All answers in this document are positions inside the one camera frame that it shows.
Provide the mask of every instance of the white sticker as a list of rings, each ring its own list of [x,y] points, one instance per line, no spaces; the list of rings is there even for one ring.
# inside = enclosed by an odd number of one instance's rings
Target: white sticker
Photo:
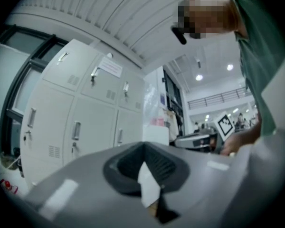
[[[104,57],[100,64],[98,65],[99,68],[108,72],[109,74],[114,75],[115,77],[120,78],[123,72],[123,67],[119,66],[118,64],[112,62],[107,57]]]
[[[56,215],[66,206],[67,202],[78,187],[73,180],[65,180],[62,185],[45,201],[39,209],[39,214],[53,221]]]
[[[275,126],[285,130],[285,59],[261,95],[272,115]]]
[[[214,120],[214,124],[223,141],[225,141],[235,131],[235,126],[226,112],[223,112],[219,117],[217,117]]]
[[[207,166],[212,167],[214,169],[218,169],[221,171],[227,171],[229,169],[229,166],[226,164],[218,163],[215,161],[208,161]]]

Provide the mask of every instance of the locker vent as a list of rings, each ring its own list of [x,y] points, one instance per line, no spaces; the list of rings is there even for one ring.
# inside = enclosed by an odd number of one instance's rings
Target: locker vent
[[[72,84],[72,85],[77,85],[78,82],[79,82],[79,77],[76,77],[75,75],[71,75],[70,78],[68,78],[67,82],[69,84]]]
[[[113,91],[111,91],[111,90],[108,90],[108,91],[106,92],[106,97],[107,97],[108,99],[114,100],[114,99],[115,99],[115,95],[116,95],[116,93],[113,92]]]
[[[60,158],[60,148],[49,146],[48,147],[48,155],[49,157]]]
[[[136,105],[135,105],[136,109],[140,110],[141,106],[142,104],[140,104],[139,102],[136,102]]]

